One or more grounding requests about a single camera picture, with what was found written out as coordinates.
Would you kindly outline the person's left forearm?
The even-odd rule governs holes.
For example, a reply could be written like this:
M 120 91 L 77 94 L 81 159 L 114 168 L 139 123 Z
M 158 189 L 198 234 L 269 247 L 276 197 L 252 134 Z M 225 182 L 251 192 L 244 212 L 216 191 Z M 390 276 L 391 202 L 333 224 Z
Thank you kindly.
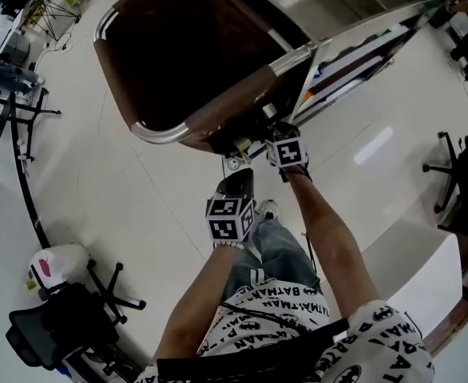
M 224 288 L 242 250 L 216 247 L 173 309 L 153 360 L 195 357 L 220 306 Z

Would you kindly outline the brown laundry bag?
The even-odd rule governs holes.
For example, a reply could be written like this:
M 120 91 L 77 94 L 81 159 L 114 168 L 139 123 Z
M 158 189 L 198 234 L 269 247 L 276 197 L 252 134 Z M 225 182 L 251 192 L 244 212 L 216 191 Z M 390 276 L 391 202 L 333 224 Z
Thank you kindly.
M 203 152 L 257 105 L 289 100 L 293 112 L 316 49 L 269 0 L 118 0 L 93 46 L 135 137 Z

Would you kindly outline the white table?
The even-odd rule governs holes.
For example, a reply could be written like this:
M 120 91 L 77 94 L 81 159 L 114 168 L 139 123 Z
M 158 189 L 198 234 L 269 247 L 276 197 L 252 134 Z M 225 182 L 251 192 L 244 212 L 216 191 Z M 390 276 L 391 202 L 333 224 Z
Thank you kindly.
M 431 333 L 462 297 L 455 235 L 399 220 L 367 249 L 363 260 L 380 297 Z

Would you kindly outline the white bag pink print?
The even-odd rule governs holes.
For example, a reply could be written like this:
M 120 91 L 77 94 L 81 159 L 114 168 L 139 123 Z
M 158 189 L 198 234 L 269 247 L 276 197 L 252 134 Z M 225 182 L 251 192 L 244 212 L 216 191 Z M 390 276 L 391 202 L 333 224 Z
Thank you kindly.
M 77 243 L 42 249 L 30 260 L 26 287 L 45 301 L 62 288 L 80 282 L 88 274 L 89 258 L 87 250 Z

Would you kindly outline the black tripod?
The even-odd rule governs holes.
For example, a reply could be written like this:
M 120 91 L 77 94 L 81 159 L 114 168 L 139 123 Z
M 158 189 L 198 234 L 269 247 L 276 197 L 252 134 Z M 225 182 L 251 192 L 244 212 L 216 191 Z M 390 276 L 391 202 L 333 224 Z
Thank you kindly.
M 72 25 L 81 20 L 80 5 L 66 0 L 41 0 L 34 14 L 35 25 L 50 40 L 58 41 Z

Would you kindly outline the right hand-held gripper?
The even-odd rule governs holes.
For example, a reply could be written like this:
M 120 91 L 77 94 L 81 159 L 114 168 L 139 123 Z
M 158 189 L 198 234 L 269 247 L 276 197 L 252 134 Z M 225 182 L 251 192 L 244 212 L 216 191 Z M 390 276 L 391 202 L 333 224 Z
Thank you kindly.
M 272 135 L 275 136 L 265 140 L 267 158 L 272 165 L 287 168 L 307 163 L 305 144 L 295 125 L 277 121 L 272 126 Z

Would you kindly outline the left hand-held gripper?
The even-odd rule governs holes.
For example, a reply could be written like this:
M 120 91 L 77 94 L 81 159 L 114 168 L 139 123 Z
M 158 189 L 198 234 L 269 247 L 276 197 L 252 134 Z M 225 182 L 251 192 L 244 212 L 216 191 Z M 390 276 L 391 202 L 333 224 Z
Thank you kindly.
M 244 168 L 224 178 L 207 201 L 205 219 L 214 242 L 243 242 L 255 222 L 254 171 Z

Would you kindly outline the black wristband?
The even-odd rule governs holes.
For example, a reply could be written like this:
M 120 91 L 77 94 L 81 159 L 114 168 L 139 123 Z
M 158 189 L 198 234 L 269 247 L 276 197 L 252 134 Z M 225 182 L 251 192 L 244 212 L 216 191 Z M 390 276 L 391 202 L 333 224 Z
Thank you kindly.
M 288 183 L 292 176 L 305 176 L 310 181 L 312 178 L 307 170 L 307 167 L 304 165 L 292 165 L 285 168 L 279 169 L 279 174 L 284 183 Z

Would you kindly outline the person's blue jeans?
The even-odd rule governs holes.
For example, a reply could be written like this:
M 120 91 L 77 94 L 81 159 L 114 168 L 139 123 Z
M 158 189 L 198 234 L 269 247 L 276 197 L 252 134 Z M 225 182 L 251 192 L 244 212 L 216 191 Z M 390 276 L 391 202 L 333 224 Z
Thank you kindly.
M 277 219 L 263 219 L 254 227 L 249 245 L 257 249 L 257 259 L 249 251 L 243 251 L 233 266 L 222 299 L 231 298 L 240 288 L 253 284 L 252 274 L 264 272 L 264 279 L 274 278 L 293 282 L 321 292 L 320 280 L 305 253 L 292 233 Z

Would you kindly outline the person's right forearm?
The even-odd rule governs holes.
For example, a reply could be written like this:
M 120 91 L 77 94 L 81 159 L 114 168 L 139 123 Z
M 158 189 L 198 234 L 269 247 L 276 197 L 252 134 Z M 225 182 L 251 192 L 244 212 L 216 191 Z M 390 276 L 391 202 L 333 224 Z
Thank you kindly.
M 379 299 L 355 237 L 312 181 L 292 176 L 289 183 L 339 312 L 350 318 L 358 308 Z

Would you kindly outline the black curved floor strip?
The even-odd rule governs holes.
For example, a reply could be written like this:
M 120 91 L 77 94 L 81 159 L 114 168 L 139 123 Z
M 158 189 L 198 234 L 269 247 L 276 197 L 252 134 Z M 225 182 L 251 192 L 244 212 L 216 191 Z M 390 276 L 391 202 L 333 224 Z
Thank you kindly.
M 30 193 L 30 187 L 26 179 L 26 173 L 24 168 L 25 159 L 23 156 L 26 156 L 29 160 L 31 159 L 31 142 L 33 137 L 33 127 L 34 122 L 39 114 L 42 113 L 42 102 L 45 96 L 49 93 L 49 91 L 45 88 L 39 94 L 38 102 L 34 109 L 32 106 L 29 106 L 29 109 L 34 113 L 32 118 L 27 120 L 27 134 L 28 134 L 28 142 L 27 142 L 27 149 L 26 154 L 24 154 L 21 150 L 21 146 L 18 144 L 19 134 L 18 134 L 18 123 L 21 123 L 22 120 L 17 118 L 17 109 L 21 108 L 20 105 L 15 104 L 15 94 L 11 93 L 8 105 L 10 106 L 10 114 L 9 116 L 12 117 L 10 122 L 10 129 L 11 129 L 11 140 L 12 140 L 12 147 L 13 147 L 13 154 L 14 154 L 14 163 L 16 167 L 16 172 L 18 175 L 18 181 L 21 188 L 22 196 L 26 205 L 26 210 L 30 217 L 30 222 L 34 228 L 35 234 L 38 238 L 38 242 L 42 249 L 46 249 L 50 247 L 50 242 L 47 239 L 46 233 L 44 228 L 41 224 L 41 220 L 37 213 L 36 207 L 34 205 L 34 201 L 32 199 Z

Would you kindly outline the person's white printed shirt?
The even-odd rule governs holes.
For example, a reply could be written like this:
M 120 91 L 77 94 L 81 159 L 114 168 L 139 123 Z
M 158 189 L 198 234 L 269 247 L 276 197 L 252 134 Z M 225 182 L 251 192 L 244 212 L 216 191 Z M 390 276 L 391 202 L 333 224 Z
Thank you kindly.
M 270 278 L 241 287 L 221 307 L 199 355 L 260 349 L 329 323 L 324 296 L 307 286 Z M 432 383 L 434 367 L 418 331 L 387 302 L 357 309 L 345 338 L 327 345 L 304 383 Z

